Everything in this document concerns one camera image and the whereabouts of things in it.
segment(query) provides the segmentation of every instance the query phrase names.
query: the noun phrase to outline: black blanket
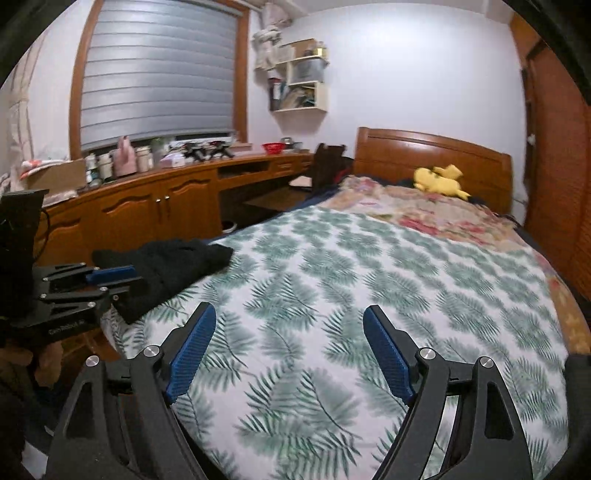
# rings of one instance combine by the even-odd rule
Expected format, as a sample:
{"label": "black blanket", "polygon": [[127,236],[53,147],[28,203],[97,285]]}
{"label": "black blanket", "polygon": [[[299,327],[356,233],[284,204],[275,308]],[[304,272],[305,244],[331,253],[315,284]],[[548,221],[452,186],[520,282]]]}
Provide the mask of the black blanket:
{"label": "black blanket", "polygon": [[95,250],[92,260],[100,268],[133,265],[147,282],[145,294],[116,302],[123,319],[133,323],[190,284],[227,267],[233,252],[229,247],[206,245],[201,240],[175,239],[150,242],[129,252]]}

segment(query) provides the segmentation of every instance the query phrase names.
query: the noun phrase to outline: black cable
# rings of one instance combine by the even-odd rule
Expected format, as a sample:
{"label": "black cable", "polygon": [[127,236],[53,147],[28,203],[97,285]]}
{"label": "black cable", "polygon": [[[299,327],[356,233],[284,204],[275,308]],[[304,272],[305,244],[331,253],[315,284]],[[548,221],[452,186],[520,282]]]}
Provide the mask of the black cable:
{"label": "black cable", "polygon": [[37,256],[35,258],[33,258],[33,263],[35,263],[37,260],[39,260],[39,257],[43,254],[43,251],[45,250],[45,247],[47,246],[47,242],[49,241],[49,230],[51,228],[51,222],[49,220],[49,213],[47,213],[47,210],[45,210],[44,208],[42,208],[41,211],[43,213],[45,213],[45,218],[47,219],[47,230],[45,230],[45,241],[43,242],[43,246],[41,247],[41,250],[39,250],[39,253],[37,254]]}

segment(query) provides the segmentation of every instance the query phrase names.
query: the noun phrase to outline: wooden headboard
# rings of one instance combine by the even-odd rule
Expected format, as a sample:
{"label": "wooden headboard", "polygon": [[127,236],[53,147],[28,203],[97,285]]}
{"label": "wooden headboard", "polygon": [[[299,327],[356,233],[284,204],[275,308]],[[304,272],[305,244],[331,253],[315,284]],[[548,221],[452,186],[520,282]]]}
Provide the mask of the wooden headboard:
{"label": "wooden headboard", "polygon": [[353,173],[396,182],[419,167],[454,164],[464,174],[462,190],[482,198],[496,213],[511,211],[511,156],[438,135],[360,127]]}

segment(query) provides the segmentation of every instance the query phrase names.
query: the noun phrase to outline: window blind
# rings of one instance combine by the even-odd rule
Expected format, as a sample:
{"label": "window blind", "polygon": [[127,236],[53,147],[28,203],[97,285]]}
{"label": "window blind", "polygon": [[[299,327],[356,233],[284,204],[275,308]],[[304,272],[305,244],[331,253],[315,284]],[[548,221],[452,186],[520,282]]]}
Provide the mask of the window blind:
{"label": "window blind", "polygon": [[82,90],[82,150],[233,131],[238,10],[207,0],[105,0]]}

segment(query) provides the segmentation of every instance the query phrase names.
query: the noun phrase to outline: ceiling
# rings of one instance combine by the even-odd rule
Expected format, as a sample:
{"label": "ceiling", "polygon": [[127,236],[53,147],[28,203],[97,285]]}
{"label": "ceiling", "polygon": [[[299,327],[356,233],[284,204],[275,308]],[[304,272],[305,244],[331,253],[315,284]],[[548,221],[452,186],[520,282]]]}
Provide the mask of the ceiling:
{"label": "ceiling", "polygon": [[[250,4],[259,7],[268,1],[248,0]],[[487,18],[501,23],[509,23],[513,16],[513,10],[503,0],[271,0],[271,2],[283,7],[293,18],[305,17],[307,14],[330,8],[386,3],[430,4],[461,8],[483,14]]]}

